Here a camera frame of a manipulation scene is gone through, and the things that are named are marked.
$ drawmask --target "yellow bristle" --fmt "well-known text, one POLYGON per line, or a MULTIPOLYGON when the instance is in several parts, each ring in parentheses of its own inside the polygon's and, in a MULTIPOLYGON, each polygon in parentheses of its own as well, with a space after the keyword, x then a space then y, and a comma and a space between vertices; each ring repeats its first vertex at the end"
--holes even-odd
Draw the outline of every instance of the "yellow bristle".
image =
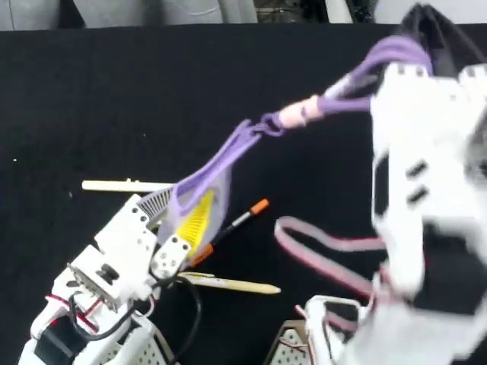
POLYGON ((212 202, 215 195, 214 190, 209 190, 201 198, 201 201, 189 213, 186 221, 179 226, 176 235, 187 241, 191 245, 188 257, 195 254, 205 235, 206 227, 209 223, 212 202))

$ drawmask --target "table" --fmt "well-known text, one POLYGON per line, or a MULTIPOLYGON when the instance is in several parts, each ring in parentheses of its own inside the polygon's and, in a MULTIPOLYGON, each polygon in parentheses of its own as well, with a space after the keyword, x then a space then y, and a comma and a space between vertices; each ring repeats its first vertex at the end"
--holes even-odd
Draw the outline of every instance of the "table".
MULTIPOLYGON (((83 179, 177 181, 240 120, 324 90, 391 30, 262 24, 0 33, 3 363, 20 354, 53 278, 128 198, 81 191, 83 179)), ((466 27, 483 49, 486 30, 466 27)), ((280 250, 277 217, 294 215, 337 236, 373 234, 365 114, 264 138, 233 177, 229 219, 264 197, 271 207, 200 269, 269 282, 282 293, 201 288, 202 327, 183 365, 261 363, 282 322, 296 318, 296 303, 351 295, 280 250)), ((321 252, 367 276, 384 258, 321 252)), ((182 289, 153 319, 177 349, 192 317, 182 289)))

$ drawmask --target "metal perforated plate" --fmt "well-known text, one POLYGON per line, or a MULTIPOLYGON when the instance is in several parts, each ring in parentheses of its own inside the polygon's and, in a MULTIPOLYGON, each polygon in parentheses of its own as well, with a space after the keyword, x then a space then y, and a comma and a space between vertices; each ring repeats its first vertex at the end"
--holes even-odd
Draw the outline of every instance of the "metal perforated plate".
MULTIPOLYGON (((287 329, 282 334, 282 339, 290 344, 305 344, 294 329, 287 329)), ((309 365, 310 357, 307 348, 290 348, 285 344, 278 344, 274 356, 269 365, 309 365)))
MULTIPOLYGON (((114 344, 99 365, 110 365, 110 361, 115 358, 120 348, 121 346, 119 344, 114 344)), ((166 361, 156 341, 151 339, 145 348, 140 351, 135 361, 127 365, 166 365, 166 361)))

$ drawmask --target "purple rubber band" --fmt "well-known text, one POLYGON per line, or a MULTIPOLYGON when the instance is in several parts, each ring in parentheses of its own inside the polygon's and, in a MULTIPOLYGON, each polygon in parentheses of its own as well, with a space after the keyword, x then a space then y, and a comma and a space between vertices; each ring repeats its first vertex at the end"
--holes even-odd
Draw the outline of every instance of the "purple rubber band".
POLYGON ((394 61, 417 63, 420 65, 424 65, 429 74, 433 72, 433 65, 429 57, 424 57, 423 55, 416 54, 410 55, 404 52, 387 50, 382 51, 378 54, 369 55, 360 65, 357 66, 357 68, 350 72, 350 75, 354 79, 359 79, 367 75, 372 68, 383 63, 389 63, 394 61))
MULTIPOLYGON (((429 74, 433 72, 431 59, 419 44, 404 36, 390 36, 378 42, 365 60, 350 72, 350 75, 352 80, 359 80, 368 75, 374 67, 394 61, 424 65, 429 74)), ((370 105, 370 97, 347 100, 322 96, 318 99, 318 108, 325 116, 345 111, 367 111, 370 110, 370 105)), ((250 120, 244 120, 204 167, 175 185, 170 206, 179 216, 188 214, 218 174, 230 168, 254 146, 260 140, 262 133, 278 137, 284 132, 285 129, 279 120, 279 112, 264 114, 256 125, 250 125, 250 120), (179 198, 191 190, 194 191, 188 202, 181 205, 179 198)))
POLYGON ((384 49, 396 49, 406 52, 423 52, 424 54, 427 54, 419 43, 408 36, 388 36, 375 43, 375 46, 373 46, 369 51, 369 55, 371 53, 383 51, 384 49))
POLYGON ((261 139, 262 135, 259 132, 272 136, 280 136, 284 133, 279 125, 276 126, 275 131, 272 130, 268 121, 273 122, 272 114, 265 114, 262 121, 256 125, 250 125, 250 120, 244 120, 204 167, 176 184, 170 205, 179 216, 188 214, 211 182, 261 139), (188 202, 181 205, 179 198, 192 189, 194 191, 188 202))

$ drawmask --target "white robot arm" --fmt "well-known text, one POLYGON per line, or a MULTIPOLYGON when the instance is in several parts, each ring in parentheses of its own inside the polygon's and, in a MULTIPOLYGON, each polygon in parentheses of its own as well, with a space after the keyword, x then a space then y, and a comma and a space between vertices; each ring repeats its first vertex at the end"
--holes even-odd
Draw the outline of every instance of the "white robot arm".
POLYGON ((133 195, 95 236, 97 248, 87 246, 54 280, 46 307, 30 328, 20 365, 171 361, 161 333, 135 311, 134 302, 153 306, 160 299, 160 283, 185 281, 176 274, 192 247, 177 235, 156 245, 139 201, 133 195), (79 331, 70 318, 75 308, 79 331))

